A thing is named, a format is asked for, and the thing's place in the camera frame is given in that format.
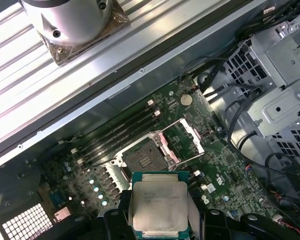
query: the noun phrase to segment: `green circuit board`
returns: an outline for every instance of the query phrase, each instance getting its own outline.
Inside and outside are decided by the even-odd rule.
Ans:
[[[50,186],[61,189],[60,191],[65,195],[80,196],[77,201],[71,202],[74,205],[72,209],[75,209],[77,214],[89,211],[98,212],[104,206],[97,199],[93,187],[87,183],[93,176],[96,184],[100,186],[102,192],[105,193],[105,198],[109,201],[107,207],[113,207],[118,196],[108,192],[109,184],[104,184],[106,179],[102,179],[103,174],[100,174],[100,169],[109,167],[108,160],[111,160],[118,151],[129,144],[150,132],[162,131],[173,123],[175,124],[163,131],[169,148],[181,162],[194,158],[199,154],[198,147],[185,127],[177,122],[185,119],[199,136],[205,153],[179,165],[176,169],[177,171],[188,170],[190,175],[196,174],[193,178],[198,178],[198,181],[193,187],[200,193],[202,201],[208,208],[220,209],[233,219],[239,219],[245,213],[257,213],[272,217],[275,214],[273,208],[263,199],[262,195],[254,192],[249,186],[245,178],[242,159],[229,150],[225,142],[227,133],[223,130],[223,124],[215,116],[203,95],[199,91],[191,92],[193,86],[194,83],[191,79],[171,82],[87,136],[81,147],[78,147],[79,151],[75,157],[73,154],[63,153],[62,157],[58,157],[58,164],[66,161],[71,166],[72,171],[67,179],[66,177],[64,179],[65,171],[61,171],[58,164],[47,163],[45,171]],[[155,109],[145,111],[144,108],[149,101],[154,102]],[[159,111],[160,115],[154,121],[153,114],[150,117],[146,116],[149,111]],[[140,119],[135,117],[141,114],[144,116]],[[132,118],[136,118],[139,122],[135,123],[134,120],[129,120]],[[131,149],[137,151],[144,144],[145,141],[140,141]],[[76,162],[80,158],[84,158],[85,164],[78,167]],[[118,168],[118,172],[115,174],[125,175],[127,174],[125,169],[128,168],[129,166]],[[260,184],[254,176],[251,176],[251,182],[256,188],[259,188]],[[80,206],[80,199],[86,199],[88,204],[85,207]]]

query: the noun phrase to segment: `perforated metal panel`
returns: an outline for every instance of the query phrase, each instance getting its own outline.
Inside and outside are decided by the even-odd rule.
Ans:
[[[248,41],[242,44],[238,50],[226,61],[226,73],[233,83],[255,85],[267,77],[266,72],[259,64],[255,55],[250,51]],[[247,96],[250,90],[241,89]]]
[[[284,154],[300,157],[300,129],[287,128],[272,137]]]
[[[11,240],[33,240],[53,224],[39,203],[2,226]]]

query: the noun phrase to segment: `black cable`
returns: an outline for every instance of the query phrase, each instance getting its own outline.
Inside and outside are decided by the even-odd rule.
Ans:
[[[274,152],[274,153],[271,153],[269,156],[266,157],[265,161],[264,161],[264,165],[266,167],[270,167],[270,160],[273,159],[273,157],[276,156],[276,157],[286,157],[287,159],[290,160],[290,162],[294,163],[294,164],[298,164],[298,161],[295,160],[292,156],[289,156],[289,155],[286,155],[284,153],[280,153],[280,152]],[[270,181],[271,180],[271,173],[270,171],[266,171],[266,174],[267,174],[267,180]]]
[[[245,90],[255,90],[255,86],[247,85],[247,84],[238,84],[238,83],[228,83],[227,87],[237,87]],[[221,93],[223,90],[227,89],[225,86],[218,87],[216,90],[209,92],[204,95],[205,98],[211,97],[212,95]]]
[[[216,78],[217,74],[219,73],[220,69],[223,67],[223,65],[226,63],[228,58],[235,53],[235,51],[238,48],[239,42],[234,40],[230,46],[227,47],[227,49],[221,54],[222,57],[226,58],[224,60],[220,60],[211,70],[211,72],[206,77],[205,81],[199,86],[199,89],[202,93],[204,93],[208,87],[212,84],[213,80]]]
[[[240,102],[238,100],[232,102],[229,106],[227,106],[224,110],[224,116],[223,116],[223,122],[224,124],[226,124],[226,120],[227,120],[227,112],[229,111],[230,108],[232,108],[235,104],[240,104]]]
[[[242,141],[240,142],[239,144],[239,147],[238,147],[238,150],[241,151],[241,149],[243,148],[244,144],[246,143],[246,141],[251,138],[252,136],[256,136],[257,135],[257,132],[256,131],[253,131],[251,133],[249,133],[247,136],[245,136]]]
[[[247,98],[244,100],[243,104],[239,107],[239,109],[237,110],[237,112],[234,114],[232,120],[231,120],[231,123],[230,123],[230,126],[229,126],[229,131],[228,131],[228,137],[227,137],[227,142],[228,142],[228,145],[229,145],[229,148],[234,152],[234,153],[237,153],[237,155],[239,155],[243,160],[245,160],[247,163],[255,166],[255,167],[258,167],[258,168],[261,168],[261,169],[265,169],[265,170],[269,170],[271,172],[274,172],[274,173],[277,173],[277,174],[280,174],[280,175],[286,175],[284,172],[282,171],[279,171],[279,170],[276,170],[276,169],[272,169],[270,167],[266,167],[260,163],[257,163],[253,160],[251,160],[250,158],[248,158],[247,156],[245,156],[244,154],[242,154],[237,148],[236,146],[232,143],[232,140],[231,140],[231,137],[232,137],[232,134],[234,132],[234,129],[235,129],[235,126],[238,122],[238,119],[240,117],[240,115],[242,114],[242,112],[247,109],[250,104],[252,103],[252,101],[258,96],[259,92],[256,90],[256,91],[252,91],[248,96]]]
[[[277,206],[277,204],[275,204],[275,203],[273,203],[273,202],[271,201],[271,198],[270,198],[269,193],[268,193],[268,191],[267,191],[267,188],[269,187],[270,184],[272,184],[273,182],[275,182],[275,181],[277,181],[277,180],[283,179],[283,178],[285,178],[285,177],[284,177],[284,176],[280,176],[280,177],[277,177],[277,178],[274,178],[274,179],[268,181],[268,182],[265,184],[265,186],[264,186],[264,193],[265,193],[264,196],[266,197],[267,201],[268,201],[269,203],[271,203],[272,206],[273,206],[278,212],[280,212],[280,213],[282,214],[282,216],[283,216],[284,218],[287,218],[287,219],[289,220],[289,222],[293,223],[293,225],[296,226],[296,227],[300,230],[300,225],[299,225],[295,220],[293,220],[292,217],[290,217],[287,213],[285,213],[282,209],[280,209],[280,208]]]
[[[261,30],[265,30],[267,28],[278,25],[284,21],[289,20],[293,15],[295,15],[300,8],[300,4],[297,4],[295,9],[290,11],[288,15],[282,16],[284,13],[288,12],[288,10],[297,3],[297,0],[290,0],[285,5],[279,7],[277,10],[264,14],[263,16],[258,16],[253,18],[249,23],[245,24],[235,34],[235,40],[230,44],[230,47],[221,54],[221,57],[227,58],[225,60],[218,61],[213,67],[212,71],[208,74],[205,81],[199,86],[199,89],[202,93],[204,93],[208,87],[212,84],[214,79],[216,78],[218,72],[226,63],[228,58],[235,53],[238,49],[238,44],[249,38],[252,34],[259,32]]]
[[[99,167],[99,166],[101,166],[101,165],[103,165],[103,164],[106,164],[106,163],[111,162],[112,160],[116,160],[116,159],[115,159],[115,158],[111,158],[111,159],[108,159],[108,160],[103,161],[103,162],[101,162],[101,163],[98,163],[98,164],[96,164],[96,165],[90,165],[89,168],[96,168],[96,167]]]
[[[210,60],[226,60],[226,58],[224,57],[220,57],[220,56],[200,56],[198,58],[196,58],[195,60],[193,60],[192,62],[190,62],[187,66],[185,66],[185,68],[183,69],[183,71],[181,72],[180,76],[179,76],[179,81],[182,80],[183,76],[185,75],[186,72],[188,72],[191,69],[196,68],[198,65],[200,65],[200,60],[204,60],[204,59],[210,59]]]

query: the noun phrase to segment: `chip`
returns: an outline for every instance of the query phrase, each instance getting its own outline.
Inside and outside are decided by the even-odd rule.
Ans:
[[[233,156],[227,156],[225,160],[228,164],[232,164],[235,161],[235,158]]]
[[[126,151],[123,158],[131,172],[155,172],[168,167],[167,161],[153,140],[133,152]]]
[[[242,193],[243,196],[247,196],[247,195],[249,195],[251,192],[250,192],[250,190],[249,190],[248,187],[245,187],[244,189],[241,190],[241,193]]]

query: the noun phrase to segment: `cpu chip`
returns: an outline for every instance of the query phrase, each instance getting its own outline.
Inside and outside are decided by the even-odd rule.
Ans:
[[[182,181],[140,181],[133,186],[133,228],[175,237],[188,228],[188,187]]]

